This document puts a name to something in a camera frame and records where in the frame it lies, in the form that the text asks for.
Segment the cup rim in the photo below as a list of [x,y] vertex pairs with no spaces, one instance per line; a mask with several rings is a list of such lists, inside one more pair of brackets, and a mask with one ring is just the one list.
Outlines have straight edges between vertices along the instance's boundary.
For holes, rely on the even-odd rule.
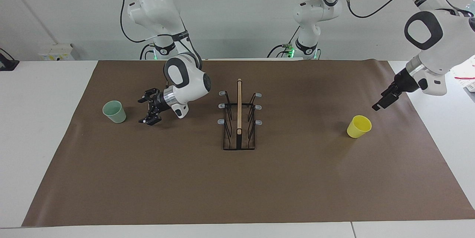
[[[358,128],[358,127],[355,125],[355,123],[354,123],[354,120],[355,120],[356,118],[363,118],[363,119],[367,120],[367,121],[370,123],[370,129],[367,130],[367,131],[365,131],[365,130],[361,130],[360,128]],[[351,122],[353,123],[353,125],[355,126],[355,128],[356,128],[357,130],[361,131],[362,133],[368,133],[368,132],[370,132],[370,131],[373,129],[373,123],[371,123],[371,120],[370,120],[369,118],[365,117],[364,115],[357,115],[357,116],[353,117],[353,120],[351,120]]]
[[[110,103],[119,103],[120,104],[120,109],[119,111],[117,111],[117,113],[114,113],[113,115],[108,115],[108,114],[105,114],[104,112],[104,109],[105,107],[107,106],[107,104],[110,104]],[[122,103],[120,101],[108,101],[106,104],[104,104],[104,106],[102,107],[102,113],[105,115],[105,116],[114,116],[114,115],[117,115],[118,113],[120,113],[120,111],[122,110]]]

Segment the yellow cup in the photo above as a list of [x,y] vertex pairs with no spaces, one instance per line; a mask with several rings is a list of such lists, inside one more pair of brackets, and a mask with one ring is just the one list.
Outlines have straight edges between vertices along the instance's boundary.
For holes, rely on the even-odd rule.
[[362,115],[357,115],[351,121],[346,133],[348,133],[348,135],[352,138],[359,138],[370,132],[372,128],[373,125],[368,118]]

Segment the black metal frame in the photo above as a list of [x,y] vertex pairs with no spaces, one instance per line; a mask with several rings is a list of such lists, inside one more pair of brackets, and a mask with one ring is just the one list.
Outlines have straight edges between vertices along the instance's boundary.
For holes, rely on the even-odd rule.
[[[225,91],[225,96],[227,103],[224,104],[224,125],[223,125],[223,150],[225,151],[242,151],[242,150],[255,150],[256,149],[256,105],[254,101],[256,100],[256,94],[254,93],[251,101],[249,103],[243,103],[242,106],[249,108],[248,113],[248,146],[247,148],[242,147],[242,135],[236,137],[236,148],[231,148],[231,137],[233,133],[232,120],[233,120],[233,111],[232,107],[237,106],[237,103],[231,103],[229,100],[229,95]],[[251,140],[253,141],[254,148],[251,148]]]

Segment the wooden stick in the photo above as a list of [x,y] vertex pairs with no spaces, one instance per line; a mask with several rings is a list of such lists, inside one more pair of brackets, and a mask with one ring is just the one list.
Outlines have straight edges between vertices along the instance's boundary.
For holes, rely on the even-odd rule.
[[237,134],[242,135],[242,79],[237,80]]

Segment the green cup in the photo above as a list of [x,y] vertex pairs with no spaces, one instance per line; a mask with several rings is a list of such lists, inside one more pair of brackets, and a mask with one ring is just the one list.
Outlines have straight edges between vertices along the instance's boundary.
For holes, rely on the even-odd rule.
[[116,124],[124,122],[127,118],[120,101],[109,101],[102,107],[102,113]]

